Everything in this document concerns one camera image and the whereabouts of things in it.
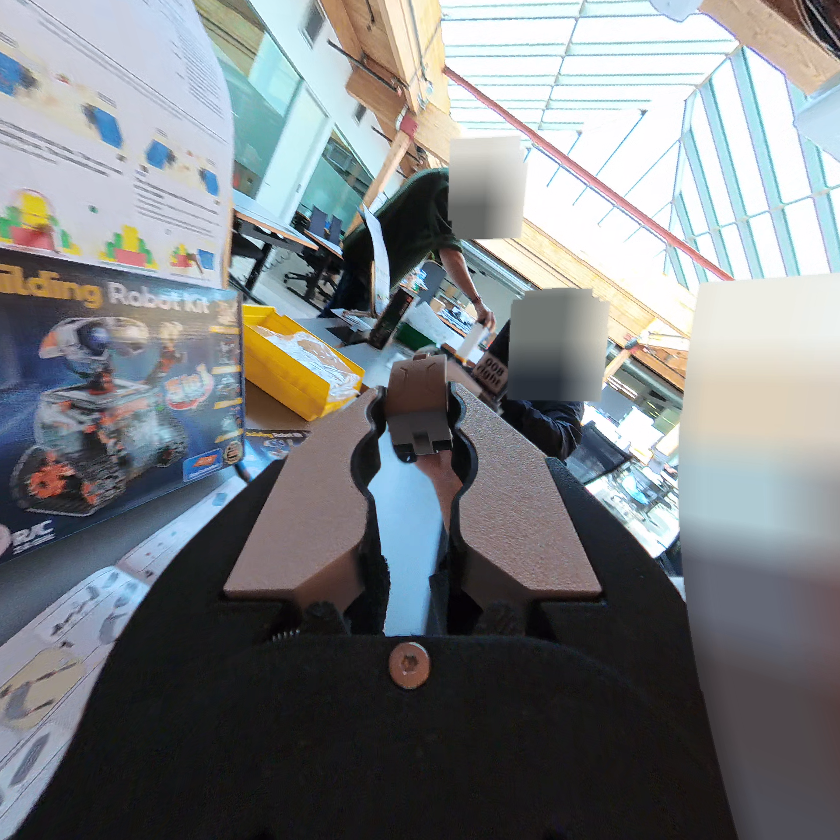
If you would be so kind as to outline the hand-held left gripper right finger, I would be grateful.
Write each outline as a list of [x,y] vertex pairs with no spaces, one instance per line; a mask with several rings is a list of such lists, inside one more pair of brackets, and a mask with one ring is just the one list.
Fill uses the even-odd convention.
[[546,456],[464,386],[449,388],[463,486],[449,521],[448,631],[471,633],[498,602],[527,622],[542,602],[600,600]]

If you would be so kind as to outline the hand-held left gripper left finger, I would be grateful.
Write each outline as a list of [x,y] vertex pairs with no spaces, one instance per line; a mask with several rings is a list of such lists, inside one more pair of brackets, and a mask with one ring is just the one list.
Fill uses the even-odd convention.
[[230,599],[330,602],[354,634],[381,634],[387,609],[370,483],[381,468],[385,389],[318,421],[289,455],[224,585]]

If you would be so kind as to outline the grey curved building panel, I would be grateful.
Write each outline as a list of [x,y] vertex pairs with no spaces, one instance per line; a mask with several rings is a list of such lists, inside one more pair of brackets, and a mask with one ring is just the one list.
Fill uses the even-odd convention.
[[452,448],[447,359],[421,354],[395,362],[385,396],[385,419],[395,454],[406,464]]

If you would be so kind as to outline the person's right forearm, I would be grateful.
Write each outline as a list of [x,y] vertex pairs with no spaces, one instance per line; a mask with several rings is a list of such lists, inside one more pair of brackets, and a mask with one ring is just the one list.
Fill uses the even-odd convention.
[[432,482],[442,514],[443,525],[438,539],[437,565],[443,562],[448,549],[453,505],[463,486],[453,468],[452,456],[451,449],[443,449],[431,455],[420,455],[416,459],[416,467]]

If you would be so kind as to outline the grey desk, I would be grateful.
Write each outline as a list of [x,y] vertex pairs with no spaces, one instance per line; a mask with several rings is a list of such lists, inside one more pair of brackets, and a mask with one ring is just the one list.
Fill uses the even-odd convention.
[[[429,577],[445,545],[442,513],[429,478],[398,462],[388,434],[380,439],[381,467],[369,489],[390,595],[385,635],[426,633]],[[71,589],[108,566],[126,563],[147,584],[246,487],[234,469],[144,503],[22,559],[2,565],[1,641],[7,642]]]

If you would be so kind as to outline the small illustrated leaflet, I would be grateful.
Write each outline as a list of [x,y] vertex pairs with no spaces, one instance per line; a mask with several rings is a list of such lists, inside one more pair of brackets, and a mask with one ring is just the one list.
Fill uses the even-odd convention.
[[310,434],[309,429],[245,429],[244,456],[238,465],[240,476],[253,480],[271,462],[285,460]]

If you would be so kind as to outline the long black carton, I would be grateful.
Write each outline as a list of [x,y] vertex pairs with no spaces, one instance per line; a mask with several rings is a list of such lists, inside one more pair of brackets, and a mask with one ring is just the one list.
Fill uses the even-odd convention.
[[404,286],[394,288],[382,315],[369,332],[367,343],[375,350],[383,350],[399,327],[416,296]]

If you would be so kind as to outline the white standing paper sheet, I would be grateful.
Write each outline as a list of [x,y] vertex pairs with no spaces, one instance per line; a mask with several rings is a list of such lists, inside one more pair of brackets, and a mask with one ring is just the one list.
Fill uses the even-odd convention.
[[371,236],[373,258],[371,260],[371,315],[379,318],[391,297],[391,271],[382,226],[378,218],[364,204],[360,206],[364,223]]

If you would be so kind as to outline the yellow parts bin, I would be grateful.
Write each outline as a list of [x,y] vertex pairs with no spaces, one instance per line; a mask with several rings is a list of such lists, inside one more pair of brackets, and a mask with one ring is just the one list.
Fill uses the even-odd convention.
[[245,377],[311,422],[360,393],[364,370],[288,316],[243,306]]

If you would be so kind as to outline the blue robot kit box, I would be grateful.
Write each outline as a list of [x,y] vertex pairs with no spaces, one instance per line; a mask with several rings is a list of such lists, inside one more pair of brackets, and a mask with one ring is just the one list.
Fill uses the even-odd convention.
[[242,460],[241,303],[2,249],[3,563]]

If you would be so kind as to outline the red pipe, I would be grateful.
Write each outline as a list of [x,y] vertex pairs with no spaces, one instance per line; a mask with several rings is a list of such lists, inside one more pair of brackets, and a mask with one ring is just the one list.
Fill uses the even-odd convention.
[[519,131],[528,138],[533,146],[545,153],[558,166],[571,173],[584,185],[584,187],[592,189],[594,192],[598,193],[602,198],[609,202],[609,204],[611,204],[613,209],[616,209],[632,218],[641,228],[646,229],[650,234],[660,239],[665,245],[673,249],[677,249],[686,255],[697,266],[711,273],[719,280],[734,281],[734,278],[724,269],[707,259],[699,251],[692,248],[687,244],[687,242],[673,234],[666,227],[663,227],[661,224],[656,222],[651,216],[648,216],[636,205],[627,201],[624,196],[613,190],[609,185],[605,184],[594,173],[586,170],[569,155],[565,154],[550,141],[545,139],[539,132],[531,129],[525,122],[516,118],[498,102],[488,97],[487,94],[462,77],[457,71],[451,69],[448,65],[444,65],[443,73],[447,79],[450,79],[458,87],[466,90],[475,100],[494,112],[513,129]]

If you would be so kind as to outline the white instruction booklet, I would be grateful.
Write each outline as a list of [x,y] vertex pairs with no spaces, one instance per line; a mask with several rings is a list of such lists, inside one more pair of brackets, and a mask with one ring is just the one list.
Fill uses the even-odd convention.
[[245,482],[232,470],[84,531],[108,564],[47,604],[2,645],[2,838],[10,837],[63,759],[105,661],[178,551]]

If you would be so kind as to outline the skylight window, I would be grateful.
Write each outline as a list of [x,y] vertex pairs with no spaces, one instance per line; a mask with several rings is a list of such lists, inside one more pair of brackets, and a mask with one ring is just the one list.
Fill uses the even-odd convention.
[[[838,162],[795,106],[838,76],[838,2],[442,2],[447,65],[734,279],[838,272]],[[474,135],[512,127],[453,82]],[[718,280],[530,146],[526,215],[611,270]]]

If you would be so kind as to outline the white printed instruction sheet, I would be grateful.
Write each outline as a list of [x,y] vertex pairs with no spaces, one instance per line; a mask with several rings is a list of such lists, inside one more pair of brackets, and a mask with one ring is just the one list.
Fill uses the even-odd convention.
[[225,287],[233,164],[193,2],[1,2],[2,249]]

